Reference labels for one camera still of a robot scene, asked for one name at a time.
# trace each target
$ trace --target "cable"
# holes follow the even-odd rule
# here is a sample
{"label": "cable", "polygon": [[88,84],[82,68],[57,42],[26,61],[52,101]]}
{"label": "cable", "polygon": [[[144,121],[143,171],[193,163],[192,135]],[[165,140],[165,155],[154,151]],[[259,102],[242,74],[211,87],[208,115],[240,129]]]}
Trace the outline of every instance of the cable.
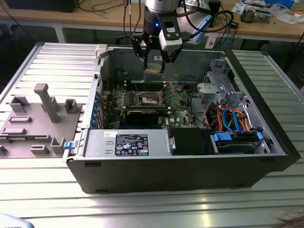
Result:
{"label": "cable", "polygon": [[123,11],[123,39],[124,39],[124,44],[127,45],[127,41],[125,39],[125,14],[126,14],[126,11],[127,11],[127,7],[124,6],[124,11]]}
{"label": "cable", "polygon": [[31,40],[36,43],[36,40],[9,14],[9,12],[7,12],[7,10],[4,8],[2,1],[0,0],[0,5],[2,6],[2,8],[4,9],[4,11],[9,15],[9,17],[17,24],[20,26],[20,28],[27,34],[27,36],[29,38],[31,38]]}
{"label": "cable", "polygon": [[[187,12],[185,0],[183,0],[183,5],[184,5],[184,11]],[[217,29],[214,29],[214,30],[204,30],[204,28],[205,28],[212,20],[214,20],[218,15],[220,15],[220,14],[225,14],[225,13],[228,13],[228,14],[231,15],[230,21],[229,21],[225,26],[222,26],[222,27],[217,28]],[[231,11],[229,11],[229,10],[222,10],[222,11],[219,11],[219,12],[217,12],[216,14],[214,14],[214,15],[205,23],[205,25],[204,25],[201,29],[200,29],[200,28],[197,28],[196,26],[194,26],[194,25],[191,23],[191,21],[190,21],[190,19],[189,19],[188,16],[186,16],[186,18],[187,18],[188,23],[189,23],[195,30],[197,30],[196,33],[194,33],[194,34],[191,35],[191,38],[193,38],[193,37],[197,36],[197,35],[198,35],[199,33],[201,33],[201,32],[204,32],[204,33],[217,32],[217,31],[220,31],[220,30],[224,29],[226,26],[230,26],[231,22],[232,22],[233,19],[234,19],[234,15],[233,15],[233,13],[232,13]]]}
{"label": "cable", "polygon": [[226,109],[226,110],[223,112],[223,124],[224,124],[224,126],[225,126],[231,133],[234,133],[233,130],[232,130],[231,128],[229,128],[228,125],[226,124],[226,113],[229,112],[229,111],[231,111],[232,114],[233,114],[234,123],[235,123],[235,126],[236,126],[237,131],[238,131],[238,132],[241,132],[241,131],[242,131],[242,128],[241,128],[241,126],[238,124],[238,118],[237,118],[238,116],[237,116],[237,114],[236,114],[236,111],[234,111],[234,110],[232,110],[232,109],[230,109],[230,108]]}
{"label": "cable", "polygon": [[138,18],[138,20],[136,22],[136,25],[134,27],[133,35],[136,33],[136,29],[137,29],[138,23],[140,22],[141,16],[142,16],[141,0],[139,0],[138,3],[139,3],[139,18]]}
{"label": "cable", "polygon": [[223,50],[223,49],[224,49],[224,47],[226,46],[227,41],[228,41],[228,39],[229,39],[229,32],[230,32],[230,29],[229,29],[229,27],[227,26],[227,37],[226,37],[226,40],[225,40],[224,46],[222,47],[222,50]]}
{"label": "cable", "polygon": [[109,86],[110,86],[110,80],[108,79],[108,86],[106,87],[106,91],[109,91]]}
{"label": "cable", "polygon": [[131,38],[131,36],[132,36],[132,31],[131,31],[131,23],[132,23],[132,14],[131,14],[131,0],[130,0],[130,2],[129,2],[129,13],[130,13],[130,38]]}
{"label": "cable", "polygon": [[301,38],[299,39],[299,41],[297,42],[296,46],[294,47],[294,50],[293,50],[293,51],[295,51],[295,49],[298,47],[298,45],[300,44],[300,42],[301,42],[301,40],[303,39],[303,37],[304,37],[304,32],[303,32]]}
{"label": "cable", "polygon": [[119,5],[111,6],[111,7],[106,8],[106,9],[99,9],[99,10],[86,10],[86,9],[84,9],[84,8],[81,7],[81,4],[82,4],[84,1],[86,1],[86,0],[82,0],[81,2],[79,2],[78,7],[79,7],[81,10],[86,11],[86,12],[100,12],[100,11],[105,11],[105,10],[109,10],[109,9],[112,9],[112,8],[115,8],[115,7],[123,6],[123,5],[124,5],[124,4],[119,4]]}
{"label": "cable", "polygon": [[284,66],[284,71],[285,72],[289,69],[289,67],[292,65],[292,63],[296,60],[298,55],[301,54],[301,52],[304,50],[304,43],[302,43],[302,45],[297,49],[297,47],[301,43],[301,40],[302,40],[303,37],[304,37],[304,32],[303,32],[301,38],[299,39],[299,41],[297,42],[296,46],[294,47],[290,57],[288,58],[285,66]]}
{"label": "cable", "polygon": [[95,8],[96,6],[100,6],[100,5],[110,4],[112,1],[113,1],[113,0],[110,0],[110,1],[108,1],[108,2],[106,2],[106,3],[98,3],[98,4],[94,5],[93,8]]}
{"label": "cable", "polygon": [[17,37],[16,37],[16,40],[15,40],[15,49],[16,51],[19,53],[18,49],[17,49],[17,42],[18,42],[18,38],[19,38],[19,33],[21,31],[21,28],[19,29],[19,31],[17,32]]}
{"label": "cable", "polygon": [[192,75],[184,75],[184,76],[182,76],[182,77],[180,77],[180,79],[179,79],[179,84],[181,84],[181,80],[184,78],[184,77],[192,77],[197,83],[199,83],[198,82],[198,80],[194,77],[194,76],[192,76]]}

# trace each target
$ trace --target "power supply label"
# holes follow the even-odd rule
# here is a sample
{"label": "power supply label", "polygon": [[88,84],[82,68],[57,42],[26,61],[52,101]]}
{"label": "power supply label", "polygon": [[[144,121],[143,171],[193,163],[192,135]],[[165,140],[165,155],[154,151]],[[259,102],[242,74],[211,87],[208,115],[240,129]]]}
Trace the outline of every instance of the power supply label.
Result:
{"label": "power supply label", "polygon": [[116,135],[116,156],[148,156],[148,135],[147,134],[117,134]]}

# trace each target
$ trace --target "black cable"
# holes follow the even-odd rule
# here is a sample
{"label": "black cable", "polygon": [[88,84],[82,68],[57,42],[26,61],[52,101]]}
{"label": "black cable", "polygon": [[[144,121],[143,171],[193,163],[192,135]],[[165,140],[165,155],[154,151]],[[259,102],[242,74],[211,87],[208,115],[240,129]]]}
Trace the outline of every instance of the black cable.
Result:
{"label": "black cable", "polygon": [[105,10],[109,10],[109,9],[112,9],[112,8],[115,8],[115,7],[118,7],[118,6],[123,6],[124,4],[119,4],[119,5],[115,5],[115,6],[111,6],[109,8],[106,8],[106,9],[99,9],[99,10],[86,10],[84,8],[81,7],[81,4],[86,1],[86,0],[82,0],[81,2],[79,2],[78,4],[78,7],[83,10],[83,11],[86,11],[86,12],[100,12],[100,11],[105,11]]}
{"label": "black cable", "polygon": [[301,54],[301,52],[303,50],[304,50],[304,43],[302,43],[301,47],[299,47],[298,50],[295,50],[295,52],[290,56],[290,58],[288,59],[287,63],[285,64],[284,72],[287,72],[287,70],[289,69],[289,67],[299,57],[299,55]]}
{"label": "black cable", "polygon": [[12,15],[10,15],[7,10],[4,8],[3,4],[2,4],[2,1],[0,1],[0,4],[2,6],[2,8],[4,9],[4,11],[9,15],[9,17],[18,25],[20,26],[20,28],[28,35],[29,38],[31,38],[31,40],[36,43],[36,40],[13,18]]}
{"label": "black cable", "polygon": [[138,23],[140,22],[141,16],[142,16],[141,0],[139,0],[138,3],[139,3],[139,18],[138,18],[138,20],[136,22],[135,28],[133,30],[133,34],[136,33],[136,29],[137,29]]}
{"label": "black cable", "polygon": [[191,95],[191,98],[190,98],[190,101],[189,101],[190,111],[191,111],[191,113],[192,113],[192,116],[193,116],[197,121],[199,121],[202,125],[204,125],[205,127],[208,128],[209,126],[206,125],[206,123],[204,123],[203,121],[201,121],[199,118],[197,118],[197,117],[195,116],[195,115],[200,114],[200,113],[202,113],[202,112],[198,112],[198,113],[195,113],[195,114],[194,114],[194,112],[193,112],[193,110],[192,110],[191,103],[192,103],[192,99],[193,99],[193,95],[194,95],[195,91],[197,91],[197,87],[195,87],[195,89],[193,90],[192,95]]}
{"label": "black cable", "polygon": [[192,77],[197,83],[198,83],[198,80],[194,77],[194,76],[192,76],[192,75],[184,75],[184,76],[182,76],[182,77],[180,77],[180,79],[179,79],[179,83],[181,83],[181,80],[184,78],[184,77]]}
{"label": "black cable", "polygon": [[293,62],[296,60],[296,58],[297,58],[297,57],[301,54],[301,52],[303,51],[303,49],[304,49],[304,43],[302,43],[302,46],[299,47],[299,48],[297,49],[297,47],[298,47],[299,44],[301,43],[301,40],[302,40],[303,37],[304,37],[304,32],[303,32],[301,38],[299,39],[299,41],[297,42],[296,46],[294,47],[294,49],[293,49],[293,51],[292,51],[292,53],[291,53],[289,59],[287,60],[285,66],[284,66],[284,71],[285,71],[285,72],[289,69],[289,67],[293,64]]}
{"label": "black cable", "polygon": [[301,43],[301,40],[303,39],[303,36],[304,36],[304,32],[303,32],[303,34],[302,34],[301,38],[299,39],[299,41],[297,42],[296,46],[294,47],[293,52],[294,52],[294,51],[295,51],[295,49],[298,47],[298,45]]}
{"label": "black cable", "polygon": [[109,2],[106,3],[98,3],[96,5],[93,5],[92,8],[95,8],[96,6],[100,6],[100,5],[106,5],[106,4],[110,4],[113,0],[110,0]]}
{"label": "black cable", "polygon": [[127,45],[127,41],[125,39],[125,14],[126,14],[126,11],[127,11],[127,7],[125,6],[124,7],[124,11],[123,11],[123,39],[124,39],[124,44]]}
{"label": "black cable", "polygon": [[130,7],[130,37],[132,36],[132,28],[131,28],[131,23],[132,23],[132,15],[131,15],[131,0],[129,2],[129,7]]}
{"label": "black cable", "polygon": [[225,32],[223,32],[222,37],[219,39],[219,41],[218,42],[215,41],[217,44],[214,46],[214,48],[216,48],[217,45],[219,45],[218,47],[220,48],[220,46],[222,45],[222,39],[223,39],[224,35],[226,34],[226,32],[227,32],[227,27],[225,27]]}
{"label": "black cable", "polygon": [[[183,0],[183,6],[184,6],[184,11],[187,12],[185,0]],[[230,21],[227,22],[227,24],[226,24],[225,26],[220,27],[220,28],[217,28],[217,29],[214,29],[214,30],[204,30],[204,28],[205,28],[212,20],[214,20],[218,15],[220,15],[220,14],[225,14],[225,13],[228,13],[228,14],[231,15]],[[205,25],[204,25],[201,29],[200,29],[200,28],[197,28],[196,26],[194,26],[194,25],[192,24],[192,22],[190,21],[190,19],[189,19],[188,16],[186,16],[186,18],[187,18],[188,23],[189,23],[195,30],[197,30],[197,32],[196,32],[195,34],[192,34],[192,35],[191,35],[191,38],[193,38],[193,37],[197,36],[197,35],[198,35],[199,33],[201,33],[201,32],[204,32],[204,33],[217,32],[217,31],[220,31],[220,30],[224,29],[225,27],[230,26],[231,22],[232,22],[233,19],[234,19],[234,15],[233,15],[233,13],[232,13],[231,11],[229,11],[229,10],[222,10],[222,11],[219,11],[219,12],[217,12],[216,14],[214,14],[214,15],[205,23]]]}

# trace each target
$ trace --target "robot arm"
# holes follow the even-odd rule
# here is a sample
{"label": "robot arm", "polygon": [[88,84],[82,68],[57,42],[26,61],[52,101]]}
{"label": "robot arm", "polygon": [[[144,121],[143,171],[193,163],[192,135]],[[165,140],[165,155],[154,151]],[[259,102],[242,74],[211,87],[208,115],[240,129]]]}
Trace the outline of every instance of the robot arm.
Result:
{"label": "robot arm", "polygon": [[[151,73],[163,73],[165,64],[173,63],[178,57],[182,50],[183,42],[188,42],[192,37],[201,32],[199,28],[195,30],[196,33],[194,35],[189,32],[181,32],[178,17],[184,17],[191,13],[195,13],[197,10],[200,11],[200,5],[202,5],[202,3],[205,2],[203,0],[146,0],[143,32],[139,36],[134,35],[131,37],[131,43],[136,56],[139,56],[144,60],[144,70]],[[178,7],[183,7],[185,9],[184,13],[178,14],[176,11]],[[205,26],[209,24],[210,20],[214,19],[219,14],[220,12],[206,20],[202,28],[204,29]],[[189,24],[194,27],[188,18],[187,20]],[[145,50],[142,50],[141,48],[142,42],[146,45]],[[148,63],[148,54],[151,49],[159,50],[161,52],[161,65]]]}

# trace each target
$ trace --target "table leg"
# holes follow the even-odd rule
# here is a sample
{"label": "table leg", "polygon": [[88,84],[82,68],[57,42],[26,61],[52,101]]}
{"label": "table leg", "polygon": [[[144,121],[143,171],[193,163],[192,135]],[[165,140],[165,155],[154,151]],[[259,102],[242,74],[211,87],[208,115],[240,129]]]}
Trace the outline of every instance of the table leg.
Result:
{"label": "table leg", "polygon": [[207,49],[213,49],[213,46],[215,44],[215,40],[217,37],[219,37],[219,33],[217,32],[211,32],[207,33],[206,36],[208,37],[205,48]]}
{"label": "table leg", "polygon": [[8,36],[13,35],[13,31],[10,29],[10,25],[0,24],[0,27],[6,33],[6,35],[8,35]]}
{"label": "table leg", "polygon": [[62,26],[55,26],[54,27],[57,39],[59,43],[66,43],[66,37],[65,34],[63,33],[63,28]]}

